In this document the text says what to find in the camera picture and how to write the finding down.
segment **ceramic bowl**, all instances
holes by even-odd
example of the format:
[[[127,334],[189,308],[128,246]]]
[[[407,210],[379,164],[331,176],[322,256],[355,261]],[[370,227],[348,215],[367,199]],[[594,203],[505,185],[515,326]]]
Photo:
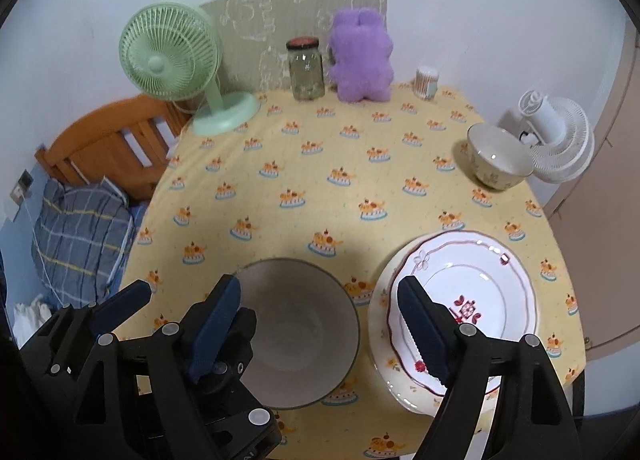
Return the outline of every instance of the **ceramic bowl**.
[[[255,310],[254,358],[242,383],[277,410],[307,406],[337,388],[360,342],[358,315],[342,285],[296,259],[266,259],[236,273],[241,305]]]
[[[474,174],[483,184],[504,191],[533,172],[533,159],[511,133],[495,125],[478,123],[466,133]]]

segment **jar lid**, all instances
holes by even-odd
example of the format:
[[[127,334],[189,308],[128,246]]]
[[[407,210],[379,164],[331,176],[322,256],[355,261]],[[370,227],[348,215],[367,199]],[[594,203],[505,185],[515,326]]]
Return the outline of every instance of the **jar lid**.
[[[418,73],[425,77],[440,77],[440,72],[431,66],[418,66]]]
[[[287,50],[308,50],[318,46],[320,41],[317,37],[295,37],[287,42]]]

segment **white cable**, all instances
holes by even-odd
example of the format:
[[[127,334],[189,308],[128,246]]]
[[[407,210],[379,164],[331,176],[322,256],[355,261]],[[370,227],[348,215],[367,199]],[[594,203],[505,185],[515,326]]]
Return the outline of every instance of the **white cable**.
[[[53,288],[53,285],[51,284],[51,279],[49,278],[49,274],[47,273],[47,266],[44,264],[44,259],[42,258],[42,251],[40,250],[40,246],[38,245],[38,238],[36,237],[36,230],[34,228],[33,218],[31,218],[31,213],[29,212],[29,208],[27,207],[26,198],[23,198],[22,205],[24,205],[24,210],[27,211],[27,216],[29,217],[29,221],[31,223],[31,232],[33,233],[33,240],[36,243],[36,249],[38,249],[38,255],[40,256],[40,261],[42,262],[42,270],[44,270],[44,274],[47,277],[47,283],[49,283],[49,288],[53,292],[53,295],[56,296],[56,299],[58,300],[58,302],[60,303],[60,306],[62,307],[64,303],[62,302],[62,299],[60,299],[60,296],[58,296],[58,293],[55,291],[55,289]]]
[[[177,110],[179,110],[179,111],[181,111],[181,112],[183,112],[183,113],[186,113],[186,114],[194,114],[194,113],[198,112],[198,110],[202,107],[202,104],[204,104],[204,102],[205,102],[206,100],[207,100],[206,95],[203,95],[203,96],[202,96],[202,100],[201,100],[201,101],[200,101],[200,103],[198,104],[198,107],[197,107],[196,109],[194,109],[193,111],[191,111],[191,110],[189,110],[189,109],[182,109],[180,106],[178,106],[178,104],[177,104],[174,100],[172,100],[172,101],[171,101],[171,103],[172,103],[172,104],[174,104],[175,109],[177,109]]]

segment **blue gripper pad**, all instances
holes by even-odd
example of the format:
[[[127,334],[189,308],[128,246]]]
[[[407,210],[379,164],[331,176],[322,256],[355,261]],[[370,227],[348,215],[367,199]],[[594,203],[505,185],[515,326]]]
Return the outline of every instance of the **blue gripper pad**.
[[[151,287],[146,281],[135,280],[91,312],[89,331],[96,337],[114,331],[151,299]]]
[[[398,284],[398,308],[428,372],[448,388],[455,373],[450,364],[457,345],[455,319],[446,307],[431,301],[414,276],[407,276]]]
[[[220,348],[225,342],[226,334],[240,307],[240,295],[240,282],[234,276],[224,275],[207,300],[204,303],[198,303],[204,307],[213,305],[213,308],[191,342],[191,361],[186,375],[194,384],[200,380],[200,377],[212,371]]]

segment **decorative plate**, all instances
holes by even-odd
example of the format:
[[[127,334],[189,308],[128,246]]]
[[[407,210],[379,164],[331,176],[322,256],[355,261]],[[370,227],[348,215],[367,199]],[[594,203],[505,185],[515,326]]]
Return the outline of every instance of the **decorative plate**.
[[[434,302],[459,323],[485,335],[518,341],[535,333],[536,300],[516,255],[485,234],[455,231],[412,241],[388,263],[369,305],[369,339],[383,380],[398,402],[435,415],[445,388],[431,377],[398,308],[399,281],[414,275]],[[500,378],[487,384],[482,411],[495,407]]]

